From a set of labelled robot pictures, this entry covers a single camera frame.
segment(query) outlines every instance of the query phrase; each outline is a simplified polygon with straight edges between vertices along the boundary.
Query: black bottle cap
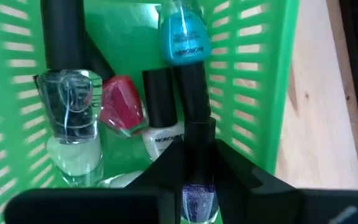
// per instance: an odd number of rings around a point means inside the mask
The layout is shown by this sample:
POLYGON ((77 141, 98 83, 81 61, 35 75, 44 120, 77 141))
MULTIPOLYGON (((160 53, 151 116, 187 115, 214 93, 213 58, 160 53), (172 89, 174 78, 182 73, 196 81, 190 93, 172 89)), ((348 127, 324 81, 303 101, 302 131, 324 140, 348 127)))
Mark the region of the black bottle cap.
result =
POLYGON ((178 122, 169 68, 143 71, 149 126, 166 128, 178 122))
POLYGON ((213 183, 216 120, 185 123, 185 178, 189 184, 213 183))
POLYGON ((86 69, 83 0, 41 0, 47 68, 86 69))
POLYGON ((207 122, 211 116, 204 63, 174 68, 186 121, 207 122))
POLYGON ((102 52, 100 52, 98 46, 96 46, 88 32, 86 32, 85 38, 86 51, 89 58, 89 70, 102 77, 104 82, 108 81, 110 78, 114 77, 116 73, 111 68, 109 62, 104 58, 102 52))

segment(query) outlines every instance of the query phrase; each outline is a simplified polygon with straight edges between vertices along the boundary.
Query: blue nail polish bottle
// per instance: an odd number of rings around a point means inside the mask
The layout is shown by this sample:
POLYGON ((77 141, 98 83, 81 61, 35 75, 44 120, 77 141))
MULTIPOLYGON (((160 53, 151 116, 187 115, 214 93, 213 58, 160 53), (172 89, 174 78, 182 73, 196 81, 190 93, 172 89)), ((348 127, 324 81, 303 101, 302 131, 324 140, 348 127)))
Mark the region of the blue nail polish bottle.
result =
POLYGON ((185 1, 172 0, 162 8, 162 53, 172 65, 204 61, 212 51, 203 20, 185 1))

